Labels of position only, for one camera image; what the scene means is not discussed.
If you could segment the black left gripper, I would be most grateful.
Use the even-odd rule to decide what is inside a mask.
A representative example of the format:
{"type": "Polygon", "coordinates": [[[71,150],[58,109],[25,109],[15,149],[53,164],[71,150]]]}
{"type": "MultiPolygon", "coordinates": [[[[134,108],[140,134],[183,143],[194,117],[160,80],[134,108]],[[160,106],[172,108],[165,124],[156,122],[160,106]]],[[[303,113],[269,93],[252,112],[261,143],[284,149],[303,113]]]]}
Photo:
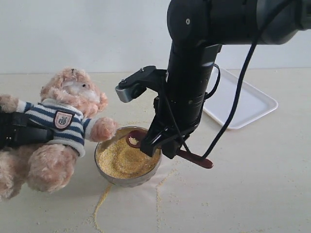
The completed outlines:
{"type": "Polygon", "coordinates": [[[24,113],[0,113],[0,149],[30,144],[47,143],[53,139],[50,129],[26,127],[24,113]]]}

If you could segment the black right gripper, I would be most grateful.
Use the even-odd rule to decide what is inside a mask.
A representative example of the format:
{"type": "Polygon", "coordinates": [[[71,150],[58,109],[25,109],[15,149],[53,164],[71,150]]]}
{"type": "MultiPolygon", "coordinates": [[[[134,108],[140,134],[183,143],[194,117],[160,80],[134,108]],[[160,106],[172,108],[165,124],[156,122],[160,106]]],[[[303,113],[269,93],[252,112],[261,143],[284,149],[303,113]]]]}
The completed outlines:
{"type": "Polygon", "coordinates": [[[164,141],[162,153],[173,159],[201,120],[205,90],[157,90],[154,99],[155,116],[141,140],[140,151],[153,157],[164,141]]]}

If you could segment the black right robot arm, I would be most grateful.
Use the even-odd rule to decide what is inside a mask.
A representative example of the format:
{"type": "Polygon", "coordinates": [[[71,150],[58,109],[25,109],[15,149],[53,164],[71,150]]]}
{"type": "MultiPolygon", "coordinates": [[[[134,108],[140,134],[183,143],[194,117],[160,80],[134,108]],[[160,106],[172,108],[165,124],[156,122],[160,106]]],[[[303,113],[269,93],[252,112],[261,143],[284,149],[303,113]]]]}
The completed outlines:
{"type": "Polygon", "coordinates": [[[143,71],[158,93],[155,117],[140,149],[161,148],[173,158],[200,123],[211,71],[223,45],[250,45],[239,83],[257,45],[281,45],[311,27],[308,0],[172,0],[167,11],[172,39],[166,70],[143,71]]]}

